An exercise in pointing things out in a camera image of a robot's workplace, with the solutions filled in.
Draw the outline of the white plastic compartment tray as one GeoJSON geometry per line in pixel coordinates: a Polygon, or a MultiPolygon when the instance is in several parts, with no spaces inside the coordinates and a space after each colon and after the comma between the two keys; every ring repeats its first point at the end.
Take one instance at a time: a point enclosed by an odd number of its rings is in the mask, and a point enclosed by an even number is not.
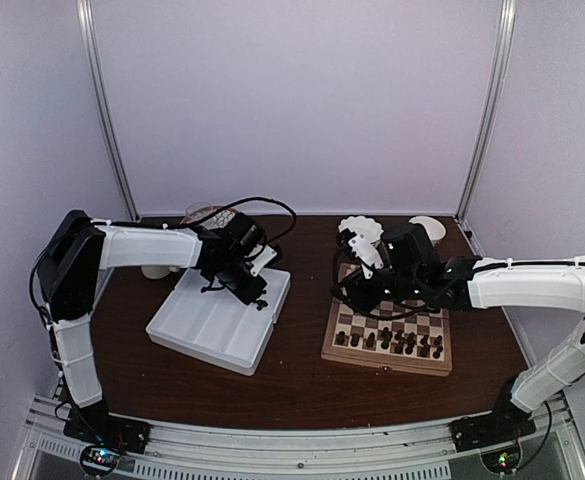
{"type": "Polygon", "coordinates": [[[245,376],[256,372],[282,311],[291,274],[266,268],[266,307],[245,305],[228,290],[203,293],[205,279],[186,271],[146,327],[161,346],[245,376]]]}

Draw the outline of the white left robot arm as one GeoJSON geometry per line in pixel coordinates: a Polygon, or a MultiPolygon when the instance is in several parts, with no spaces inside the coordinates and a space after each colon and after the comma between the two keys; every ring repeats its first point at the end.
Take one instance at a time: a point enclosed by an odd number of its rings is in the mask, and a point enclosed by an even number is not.
{"type": "Polygon", "coordinates": [[[82,408],[75,420],[78,429],[95,444],[109,442],[116,433],[114,419],[94,406],[104,393],[91,320],[107,272],[143,266],[195,270],[210,286],[228,290],[243,304],[260,305],[267,286],[261,271],[281,255],[262,226],[243,213],[221,228],[208,229],[199,221],[143,225],[69,211],[33,273],[42,296],[37,307],[51,334],[69,396],[82,408]]]}

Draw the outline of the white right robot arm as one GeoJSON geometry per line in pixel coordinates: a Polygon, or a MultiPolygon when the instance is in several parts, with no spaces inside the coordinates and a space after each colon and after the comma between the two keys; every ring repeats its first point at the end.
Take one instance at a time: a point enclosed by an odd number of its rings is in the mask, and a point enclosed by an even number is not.
{"type": "Polygon", "coordinates": [[[529,307],[583,314],[583,321],[542,361],[506,384],[503,399],[485,419],[491,440],[507,440],[523,417],[585,375],[585,256],[443,261],[423,225],[406,222],[384,229],[364,216],[342,220],[336,242],[359,267],[336,281],[331,293],[360,314],[371,314],[383,301],[412,302],[413,312],[529,307]]]}

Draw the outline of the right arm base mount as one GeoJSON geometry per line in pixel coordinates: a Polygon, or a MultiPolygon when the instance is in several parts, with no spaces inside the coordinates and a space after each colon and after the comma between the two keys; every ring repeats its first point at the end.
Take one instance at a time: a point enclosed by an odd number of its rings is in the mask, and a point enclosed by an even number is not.
{"type": "Polygon", "coordinates": [[[501,388],[489,413],[462,417],[450,423],[450,431],[457,452],[481,449],[492,445],[515,442],[518,438],[536,432],[529,412],[512,402],[511,377],[501,388]]]}

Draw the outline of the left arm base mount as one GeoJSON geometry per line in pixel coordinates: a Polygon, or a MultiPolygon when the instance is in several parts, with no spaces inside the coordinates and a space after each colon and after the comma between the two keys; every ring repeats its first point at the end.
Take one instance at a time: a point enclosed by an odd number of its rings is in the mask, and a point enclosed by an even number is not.
{"type": "Polygon", "coordinates": [[[105,399],[83,408],[70,405],[63,430],[66,436],[120,453],[145,452],[151,431],[149,423],[112,415],[105,399]]]}

